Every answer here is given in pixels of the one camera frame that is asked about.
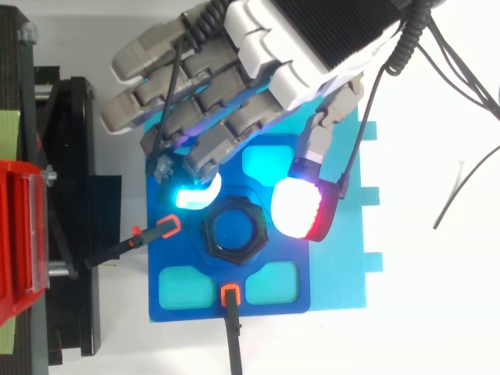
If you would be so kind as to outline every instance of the coiled cable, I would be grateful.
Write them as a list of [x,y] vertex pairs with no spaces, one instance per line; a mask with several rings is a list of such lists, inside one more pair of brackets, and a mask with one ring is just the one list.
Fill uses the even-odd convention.
[[200,52],[202,46],[223,29],[227,8],[232,2],[233,0],[211,0],[200,12],[195,25],[186,34],[186,40],[195,52]]
[[413,0],[401,37],[387,61],[386,72],[390,75],[395,77],[401,74],[412,58],[419,44],[420,37],[427,27],[427,21],[433,5],[434,2],[432,0]]

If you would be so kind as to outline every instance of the black heat sink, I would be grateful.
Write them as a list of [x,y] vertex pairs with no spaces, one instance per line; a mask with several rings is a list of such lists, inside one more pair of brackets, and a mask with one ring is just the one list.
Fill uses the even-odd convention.
[[392,0],[271,0],[328,70],[402,18]]

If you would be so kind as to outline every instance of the red container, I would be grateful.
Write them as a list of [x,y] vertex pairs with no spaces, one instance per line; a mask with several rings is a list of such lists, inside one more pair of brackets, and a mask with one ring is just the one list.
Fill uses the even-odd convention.
[[42,172],[0,161],[0,326],[48,288],[47,199]]

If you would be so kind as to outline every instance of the bolt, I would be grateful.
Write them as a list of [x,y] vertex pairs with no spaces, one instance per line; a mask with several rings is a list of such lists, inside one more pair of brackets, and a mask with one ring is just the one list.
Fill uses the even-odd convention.
[[19,40],[25,45],[35,45],[38,43],[37,25],[32,22],[25,22],[19,30]]
[[41,175],[49,188],[51,188],[54,185],[54,181],[57,180],[57,172],[53,170],[52,166],[47,166]]

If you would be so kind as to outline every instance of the black hex nut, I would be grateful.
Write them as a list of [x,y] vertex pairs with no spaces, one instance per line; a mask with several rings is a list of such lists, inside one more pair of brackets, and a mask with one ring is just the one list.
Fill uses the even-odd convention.
[[[246,213],[252,221],[252,238],[240,248],[224,248],[216,240],[216,222],[224,213],[236,209]],[[246,197],[227,196],[216,202],[203,218],[200,232],[209,255],[237,266],[243,266],[255,254],[260,252],[269,240],[263,208],[254,205]]]

